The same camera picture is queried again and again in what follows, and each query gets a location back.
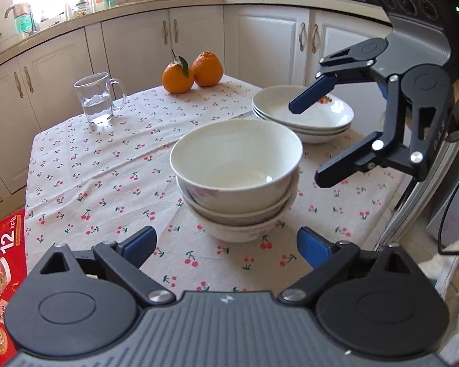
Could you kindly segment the large white plate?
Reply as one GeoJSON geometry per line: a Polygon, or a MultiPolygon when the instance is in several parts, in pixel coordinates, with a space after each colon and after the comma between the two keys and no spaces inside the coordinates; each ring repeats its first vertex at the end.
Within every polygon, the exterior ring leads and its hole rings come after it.
{"type": "Polygon", "coordinates": [[[299,133],[307,133],[307,134],[311,134],[311,135],[323,135],[323,136],[324,135],[327,135],[327,136],[328,135],[334,135],[334,134],[338,134],[338,133],[344,133],[344,132],[346,132],[347,130],[349,130],[352,127],[351,124],[348,124],[343,128],[332,129],[332,130],[300,128],[300,127],[293,126],[291,124],[285,124],[284,122],[281,122],[281,121],[273,119],[273,118],[268,118],[267,116],[264,116],[262,113],[259,113],[256,109],[252,109],[252,111],[258,118],[262,118],[262,119],[267,120],[267,121],[272,121],[272,122],[275,122],[277,124],[282,124],[282,125],[290,128],[291,130],[298,131],[299,133]]]}

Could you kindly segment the kitchen faucet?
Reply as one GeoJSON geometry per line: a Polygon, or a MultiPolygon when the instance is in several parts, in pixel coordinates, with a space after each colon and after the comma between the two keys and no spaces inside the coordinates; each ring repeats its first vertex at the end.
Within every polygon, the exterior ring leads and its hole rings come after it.
{"type": "Polygon", "coordinates": [[[15,32],[18,35],[31,35],[37,32],[35,20],[31,11],[30,5],[26,3],[17,3],[11,5],[5,11],[4,18],[7,18],[12,13],[15,23],[15,32]]]}

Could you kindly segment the white base cabinets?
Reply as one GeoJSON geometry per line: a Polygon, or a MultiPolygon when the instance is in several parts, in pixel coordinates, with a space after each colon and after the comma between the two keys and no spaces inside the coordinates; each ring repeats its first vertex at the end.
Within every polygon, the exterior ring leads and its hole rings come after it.
{"type": "Polygon", "coordinates": [[[146,2],[52,26],[0,52],[0,203],[24,187],[33,136],[80,112],[73,83],[107,72],[127,93],[158,86],[178,52],[208,50],[225,73],[260,87],[308,84],[318,62],[390,32],[359,2],[146,2]]]}

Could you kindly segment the cherry print tablecloth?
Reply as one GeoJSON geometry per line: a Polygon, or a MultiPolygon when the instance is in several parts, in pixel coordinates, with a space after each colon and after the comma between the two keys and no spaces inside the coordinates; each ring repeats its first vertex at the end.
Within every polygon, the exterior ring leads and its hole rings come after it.
{"type": "Polygon", "coordinates": [[[374,247],[405,190],[406,177],[377,168],[331,189],[313,182],[320,163],[358,140],[354,131],[304,148],[292,209],[253,242],[213,238],[183,204],[169,164],[173,144],[199,126],[251,118],[256,90],[229,76],[214,88],[196,87],[181,96],[157,87],[131,95],[104,127],[93,127],[79,115],[38,134],[25,197],[28,266],[35,266],[55,243],[89,249],[150,225],[158,241],[142,269],[172,292],[279,292],[310,270],[297,252],[301,226],[332,242],[374,247]]]}

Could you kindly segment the red printed carton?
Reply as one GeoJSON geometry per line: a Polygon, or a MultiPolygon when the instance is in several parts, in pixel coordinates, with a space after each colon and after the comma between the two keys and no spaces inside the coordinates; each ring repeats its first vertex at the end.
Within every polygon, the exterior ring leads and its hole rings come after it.
{"type": "Polygon", "coordinates": [[[15,355],[5,326],[5,312],[11,297],[26,277],[24,211],[0,221],[0,366],[15,355]]]}

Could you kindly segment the bumpy orange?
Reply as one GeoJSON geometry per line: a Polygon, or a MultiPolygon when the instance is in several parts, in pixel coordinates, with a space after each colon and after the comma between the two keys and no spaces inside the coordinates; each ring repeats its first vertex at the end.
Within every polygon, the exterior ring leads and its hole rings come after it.
{"type": "Polygon", "coordinates": [[[212,87],[218,84],[223,76],[224,69],[216,54],[204,51],[193,61],[191,70],[194,80],[201,88],[212,87]]]}

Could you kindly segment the glass water mug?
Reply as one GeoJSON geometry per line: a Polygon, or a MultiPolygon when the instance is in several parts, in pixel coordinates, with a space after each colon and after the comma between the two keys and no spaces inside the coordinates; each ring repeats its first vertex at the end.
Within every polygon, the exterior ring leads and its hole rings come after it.
{"type": "Polygon", "coordinates": [[[87,118],[94,126],[106,125],[121,110],[127,102],[124,84],[116,78],[111,78],[107,72],[95,73],[77,80],[73,84],[78,100],[87,118]],[[121,89],[121,102],[116,104],[111,96],[110,88],[118,85],[121,89]]]}

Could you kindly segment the orange with leaf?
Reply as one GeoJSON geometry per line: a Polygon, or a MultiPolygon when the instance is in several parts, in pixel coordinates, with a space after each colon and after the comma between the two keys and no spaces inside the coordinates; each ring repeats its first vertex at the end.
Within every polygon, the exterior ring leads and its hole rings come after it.
{"type": "Polygon", "coordinates": [[[162,73],[162,86],[170,94],[181,95],[191,90],[195,78],[186,59],[173,50],[171,53],[172,62],[162,73]]]}

